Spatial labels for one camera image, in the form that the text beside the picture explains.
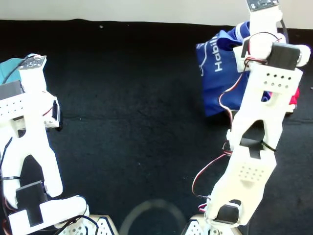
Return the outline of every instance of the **red fabric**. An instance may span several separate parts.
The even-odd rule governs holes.
[[[299,88],[297,89],[297,92],[294,94],[293,97],[291,97],[291,101],[289,104],[297,104],[298,103],[298,98],[300,96],[300,90]]]

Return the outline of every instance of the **circuit board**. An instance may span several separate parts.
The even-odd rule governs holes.
[[[278,0],[247,0],[251,12],[278,6]]]

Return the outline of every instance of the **wire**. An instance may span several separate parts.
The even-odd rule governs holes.
[[[10,205],[8,204],[8,201],[6,200],[6,198],[4,199],[4,203],[5,203],[6,207],[7,207],[10,211],[16,212],[16,209],[10,207]]]
[[[19,66],[21,66],[27,59],[36,56],[37,54],[29,54],[28,56],[26,56],[24,59],[22,59],[18,65],[16,65],[11,71],[10,73],[8,73],[8,75],[4,78],[4,80],[2,81],[2,84],[5,84],[7,82],[7,80],[9,79],[9,77],[14,73],[15,70],[18,69]]]
[[[222,154],[221,156],[217,157],[216,159],[212,160],[208,165],[206,165],[201,171],[198,172],[198,174],[195,176],[194,181],[192,182],[192,186],[191,186],[191,191],[192,193],[199,198],[205,198],[205,199],[209,199],[211,200],[211,198],[209,196],[202,196],[202,195],[197,195],[195,193],[195,183],[197,181],[197,179],[217,160],[221,159],[222,157],[227,156],[227,154]]]
[[[2,229],[3,229],[5,235],[11,235],[11,234],[6,230],[6,222],[7,222],[6,219],[4,219],[4,220],[2,221]]]
[[[2,158],[1,158],[1,162],[0,162],[0,170],[2,168],[3,159],[4,159],[4,155],[5,155],[6,149],[9,147],[10,143],[12,142],[12,139],[13,139],[13,137],[10,138],[10,140],[8,141],[8,143],[4,147],[3,155],[2,155]]]
[[[204,208],[205,208],[206,206],[207,206],[207,203],[198,205],[198,211],[205,213],[206,211],[205,211]]]
[[[52,110],[52,108],[53,108],[53,106],[52,106],[47,112],[45,112],[45,113],[43,114],[43,116],[46,116],[46,115]]]
[[[230,88],[228,88],[227,90],[225,90],[222,94],[220,94],[219,99],[218,99],[219,105],[220,105],[222,108],[224,108],[224,109],[228,112],[228,115],[229,115],[229,122],[230,122],[230,129],[231,129],[232,124],[233,124],[233,114],[232,114],[230,108],[228,108],[227,106],[223,105],[223,103],[222,103],[222,97],[223,97],[223,95],[224,95],[225,93],[227,93],[227,92],[229,92],[229,91],[232,91],[232,90],[238,85],[238,83],[240,82],[241,78],[243,77],[244,72],[246,71],[246,69],[247,69],[247,65],[245,65],[244,71],[240,74],[239,78],[238,78],[237,81],[234,83],[234,85],[232,85]]]
[[[246,71],[247,68],[249,67],[249,65],[248,65],[249,62],[251,62],[251,61],[255,61],[255,62],[258,62],[258,63],[261,63],[261,64],[265,64],[265,63],[267,62],[266,60],[256,59],[256,58],[254,58],[254,57],[247,57],[247,58],[245,59],[245,62],[244,62],[245,68],[244,68],[243,72],[240,74],[240,76],[239,76],[239,78],[237,79],[237,81],[236,81],[236,82],[234,83],[234,85],[232,85],[230,88],[228,88],[227,90],[225,90],[224,92],[222,92],[222,94],[220,94],[219,99],[218,99],[219,105],[220,105],[222,108],[224,108],[224,109],[228,112],[228,115],[229,115],[229,122],[230,122],[230,130],[232,129],[232,124],[233,124],[233,114],[232,114],[231,109],[230,109],[229,107],[223,105],[223,103],[222,103],[222,97],[224,96],[225,93],[230,92],[230,91],[234,90],[234,89],[237,87],[237,85],[238,85],[239,82],[241,81],[241,79],[242,79],[242,77],[243,77],[245,71]]]
[[[272,35],[273,37],[276,38],[276,40],[279,40],[279,38],[278,38],[275,34],[270,33],[270,32],[265,32],[265,31],[264,31],[264,32],[259,32],[259,33],[253,34],[253,35],[248,39],[248,55],[251,55],[251,54],[250,54],[250,42],[251,42],[251,38],[254,37],[255,35],[262,34],[262,33]]]
[[[0,162],[0,170],[2,169],[2,164],[3,164],[3,159],[4,159],[4,156],[5,156],[5,153],[6,153],[6,149],[9,147],[11,141],[12,141],[12,137],[10,138],[10,140],[8,141],[8,143],[5,145],[4,147],[4,150],[3,150],[3,154],[2,154],[2,158],[1,158],[1,162]],[[9,216],[8,216],[8,213],[5,209],[5,197],[4,197],[4,193],[3,193],[3,182],[1,183],[1,196],[2,196],[2,210],[3,210],[3,213],[4,213],[4,216],[6,218],[6,221],[9,221]]]
[[[56,233],[54,233],[54,235],[58,235],[60,234],[66,227],[68,227],[71,223],[76,223],[78,219],[83,218],[83,219],[87,219],[89,220],[91,223],[93,223],[96,226],[96,231],[95,231],[95,235],[98,234],[98,230],[99,230],[99,225],[97,224],[96,221],[94,221],[93,219],[89,218],[88,216],[85,215],[78,215],[73,217],[71,220],[69,220],[62,228],[60,228]]]
[[[280,21],[280,23],[282,24],[282,27],[283,27],[283,33],[284,33],[285,38],[286,38],[286,43],[288,44],[288,43],[289,43],[289,36],[288,36],[288,31],[287,31],[287,28],[286,28],[285,22],[284,22],[284,20],[282,19],[282,20]]]

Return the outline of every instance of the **black wire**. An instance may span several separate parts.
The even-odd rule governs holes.
[[[279,39],[275,34],[270,33],[270,32],[265,32],[265,31],[264,31],[264,32],[259,32],[259,33],[253,34],[253,35],[249,38],[249,40],[250,40],[253,36],[258,35],[258,34],[261,34],[261,33],[266,33],[266,34],[272,35],[272,36],[275,37],[276,39]]]
[[[34,57],[35,55],[28,55],[26,56],[24,59],[22,59],[18,65],[16,65],[11,71],[10,73],[8,73],[8,75],[4,78],[4,80],[2,81],[2,84],[5,84],[7,82],[7,80],[9,79],[9,77],[12,75],[12,73],[14,73],[15,70],[18,69],[19,66],[21,66],[28,58]]]
[[[0,170],[2,168],[3,159],[4,159],[4,155],[5,155],[6,149],[9,147],[10,143],[12,142],[12,139],[13,139],[13,137],[10,138],[9,142],[4,147],[3,155],[2,155],[2,158],[1,158],[1,162],[0,162]]]
[[[286,28],[286,25],[285,25],[284,20],[282,19],[282,20],[280,21],[280,23],[282,24],[282,27],[283,27],[283,33],[284,33],[285,38],[286,38],[286,43],[289,43],[288,31],[287,31],[287,28]]]
[[[249,235],[249,233],[250,233],[250,221],[246,226],[246,235]]]
[[[93,223],[96,226],[96,231],[95,231],[95,235],[98,234],[98,230],[99,230],[99,225],[97,224],[96,221],[94,221],[93,219],[89,218],[88,216],[85,215],[78,215],[73,217],[71,220],[69,220],[62,228],[60,228],[56,233],[54,233],[54,235],[58,235],[60,234],[66,227],[68,227],[71,223],[76,223],[77,219],[79,218],[83,218],[83,219],[87,219],[89,220],[91,223]]]
[[[8,143],[5,145],[4,147],[4,150],[3,150],[3,155],[2,155],[2,158],[1,158],[1,162],[0,162],[0,170],[2,168],[2,163],[3,163],[3,159],[4,159],[4,156],[5,156],[5,152],[6,152],[6,149],[9,147],[10,143],[12,142],[12,137],[10,138],[10,140],[8,141]],[[1,183],[1,196],[2,196],[2,209],[3,209],[3,213],[5,215],[5,218],[7,220],[7,222],[9,223],[9,217],[8,217],[8,213],[5,209],[5,204],[4,204],[4,192],[3,192],[3,182]]]

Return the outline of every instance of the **teal fabric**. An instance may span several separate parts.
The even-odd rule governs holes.
[[[21,62],[22,59],[19,58],[11,58],[7,61],[0,63],[0,83],[4,80],[4,78],[10,73],[12,69]],[[18,70],[15,70],[12,75],[9,77],[7,82],[13,82],[16,80],[20,80],[20,73]]]

